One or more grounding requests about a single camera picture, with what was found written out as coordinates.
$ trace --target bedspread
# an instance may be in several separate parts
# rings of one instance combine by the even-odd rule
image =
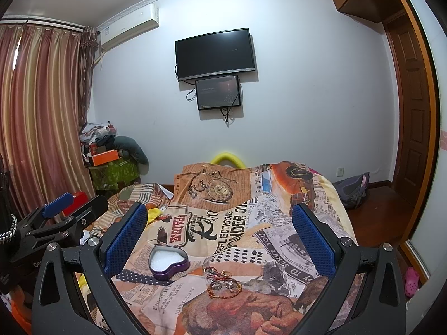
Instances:
[[[185,166],[174,187],[172,200],[157,184],[125,188],[92,229],[102,235],[135,201],[162,210],[112,280],[151,335],[288,335],[327,282],[292,226],[292,206],[305,202],[338,237],[355,240],[332,184],[304,164],[233,169],[198,163]],[[190,268],[171,281],[156,280],[148,266],[156,245],[185,250]],[[231,272],[242,292],[211,299],[205,266]],[[332,328],[343,324],[360,282],[358,275]],[[88,289],[82,290],[93,318],[106,327]]]

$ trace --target purple heart-shaped tin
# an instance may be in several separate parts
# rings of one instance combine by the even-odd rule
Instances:
[[[159,281],[168,281],[176,273],[189,268],[186,252],[170,246],[155,246],[149,255],[148,263],[152,275]]]

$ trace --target backpack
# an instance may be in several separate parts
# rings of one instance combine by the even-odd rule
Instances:
[[[363,175],[353,176],[348,179],[333,183],[343,206],[346,209],[356,209],[366,196],[366,188],[369,183],[369,172]]]

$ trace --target jewelry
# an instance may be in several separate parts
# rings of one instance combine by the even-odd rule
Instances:
[[[241,293],[242,284],[231,278],[231,272],[222,271],[219,273],[214,267],[205,267],[203,271],[206,274],[206,279],[210,282],[206,289],[210,298],[233,298]],[[231,295],[216,296],[214,291],[220,290],[224,285]]]

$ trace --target curtain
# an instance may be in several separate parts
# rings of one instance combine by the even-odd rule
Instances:
[[[81,35],[79,50],[79,77],[78,77],[78,111],[79,111],[79,133],[87,123],[87,111],[90,107],[90,96],[92,93],[93,64],[95,52],[98,49],[97,30],[92,26],[86,26]]]
[[[0,154],[22,213],[64,192],[94,193],[78,137],[80,38],[57,28],[0,26]]]

